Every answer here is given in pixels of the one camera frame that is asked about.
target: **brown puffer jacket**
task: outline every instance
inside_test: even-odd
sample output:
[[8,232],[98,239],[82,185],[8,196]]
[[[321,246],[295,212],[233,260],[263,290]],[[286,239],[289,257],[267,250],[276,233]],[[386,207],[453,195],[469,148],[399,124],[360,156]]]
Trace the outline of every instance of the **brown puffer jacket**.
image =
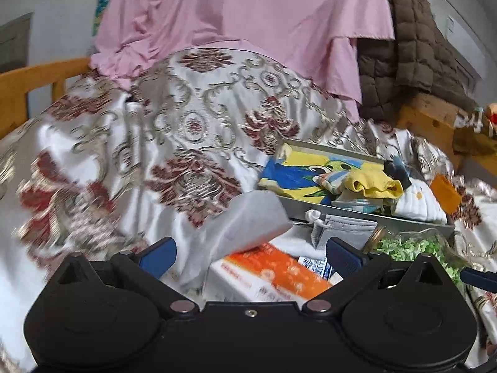
[[475,102],[457,78],[455,58],[426,0],[389,0],[395,41],[359,39],[363,118],[392,121],[412,93],[431,93],[472,111]]

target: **yellow clothing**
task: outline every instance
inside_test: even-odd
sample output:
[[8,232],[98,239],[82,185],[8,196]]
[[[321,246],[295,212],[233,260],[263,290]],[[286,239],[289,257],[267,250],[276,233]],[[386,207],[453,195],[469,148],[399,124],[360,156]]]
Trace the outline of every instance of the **yellow clothing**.
[[353,169],[342,180],[342,188],[361,192],[366,198],[398,199],[404,193],[400,181],[377,169]]

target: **screw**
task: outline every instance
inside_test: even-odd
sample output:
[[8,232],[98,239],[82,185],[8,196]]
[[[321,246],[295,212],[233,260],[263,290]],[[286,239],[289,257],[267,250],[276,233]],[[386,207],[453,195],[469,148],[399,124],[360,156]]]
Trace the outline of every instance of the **screw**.
[[331,304],[326,300],[311,300],[307,302],[307,308],[316,313],[324,313],[330,310]]
[[176,300],[171,303],[170,308],[176,313],[189,313],[195,308],[195,303],[190,300]]
[[247,317],[255,317],[257,315],[257,311],[255,311],[255,310],[245,310],[245,315]]

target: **wooden bed frame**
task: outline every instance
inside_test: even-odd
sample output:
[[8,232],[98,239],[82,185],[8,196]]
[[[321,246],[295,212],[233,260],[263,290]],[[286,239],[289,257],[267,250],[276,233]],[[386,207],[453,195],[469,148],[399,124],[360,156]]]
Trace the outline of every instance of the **wooden bed frame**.
[[89,70],[89,58],[38,64],[0,74],[0,139],[28,120],[26,94],[52,86],[52,103],[66,92],[66,78]]

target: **green shredded paper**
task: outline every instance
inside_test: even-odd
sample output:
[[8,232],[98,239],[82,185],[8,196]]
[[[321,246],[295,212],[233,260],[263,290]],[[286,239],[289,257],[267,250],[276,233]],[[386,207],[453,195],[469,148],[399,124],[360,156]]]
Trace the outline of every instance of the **green shredded paper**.
[[438,242],[431,242],[428,240],[419,242],[407,240],[401,242],[400,239],[383,239],[379,242],[376,251],[388,254],[393,260],[406,261],[413,261],[421,253],[431,253],[436,256],[439,263],[443,266],[456,286],[461,282],[459,280],[459,269],[452,268],[445,261],[442,247]]

